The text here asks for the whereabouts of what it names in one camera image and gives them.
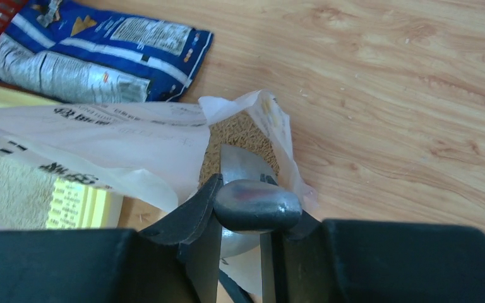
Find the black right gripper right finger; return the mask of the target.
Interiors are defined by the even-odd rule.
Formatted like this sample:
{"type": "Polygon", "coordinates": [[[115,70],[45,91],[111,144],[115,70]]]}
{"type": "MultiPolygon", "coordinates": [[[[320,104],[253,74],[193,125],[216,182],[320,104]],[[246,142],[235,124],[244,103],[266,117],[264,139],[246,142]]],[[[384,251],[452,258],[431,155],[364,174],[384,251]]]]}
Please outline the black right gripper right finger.
{"type": "Polygon", "coordinates": [[[297,225],[261,236],[264,302],[318,302],[320,222],[303,211],[297,225]]]}

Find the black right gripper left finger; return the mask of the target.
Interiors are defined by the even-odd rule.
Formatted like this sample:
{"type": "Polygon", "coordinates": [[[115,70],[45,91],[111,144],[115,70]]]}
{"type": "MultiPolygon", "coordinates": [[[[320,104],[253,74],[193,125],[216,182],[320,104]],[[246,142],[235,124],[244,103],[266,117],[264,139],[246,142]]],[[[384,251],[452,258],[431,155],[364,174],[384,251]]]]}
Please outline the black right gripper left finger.
{"type": "Polygon", "coordinates": [[[223,186],[212,175],[186,202],[140,232],[142,302],[215,302],[222,227],[213,201],[223,186]]]}

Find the metal litter scoop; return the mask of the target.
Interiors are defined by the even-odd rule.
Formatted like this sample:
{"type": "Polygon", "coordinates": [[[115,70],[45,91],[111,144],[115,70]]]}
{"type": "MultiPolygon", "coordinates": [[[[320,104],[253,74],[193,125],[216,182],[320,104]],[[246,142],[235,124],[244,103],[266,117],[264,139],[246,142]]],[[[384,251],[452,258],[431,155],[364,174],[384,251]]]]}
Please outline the metal litter scoop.
{"type": "Polygon", "coordinates": [[[213,209],[222,225],[221,258],[246,253],[264,233],[289,230],[302,217],[299,197],[277,184],[271,165],[244,148],[220,147],[223,186],[213,209]]]}

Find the black bag clip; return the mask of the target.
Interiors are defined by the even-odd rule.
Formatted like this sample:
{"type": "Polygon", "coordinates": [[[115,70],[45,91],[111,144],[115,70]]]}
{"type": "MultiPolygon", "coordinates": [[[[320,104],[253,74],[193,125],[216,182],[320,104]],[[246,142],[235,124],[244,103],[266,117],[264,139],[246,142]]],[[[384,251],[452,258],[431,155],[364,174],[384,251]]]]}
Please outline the black bag clip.
{"type": "Polygon", "coordinates": [[[222,270],[219,271],[219,282],[234,303],[254,303],[254,300],[250,294],[242,289],[233,279],[228,276],[228,274],[222,270]]]}

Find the pink cat litter bag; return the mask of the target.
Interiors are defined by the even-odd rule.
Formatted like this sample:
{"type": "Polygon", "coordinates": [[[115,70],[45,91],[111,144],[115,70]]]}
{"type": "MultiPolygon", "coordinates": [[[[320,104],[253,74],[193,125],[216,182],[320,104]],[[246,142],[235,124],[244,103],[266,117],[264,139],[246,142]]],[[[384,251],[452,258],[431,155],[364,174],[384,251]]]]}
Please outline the pink cat litter bag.
{"type": "MultiPolygon", "coordinates": [[[[266,91],[198,104],[57,104],[0,109],[0,156],[139,198],[167,214],[198,185],[210,125],[246,110],[262,129],[266,91]]],[[[0,302],[142,302],[132,229],[0,231],[0,302]]]]}

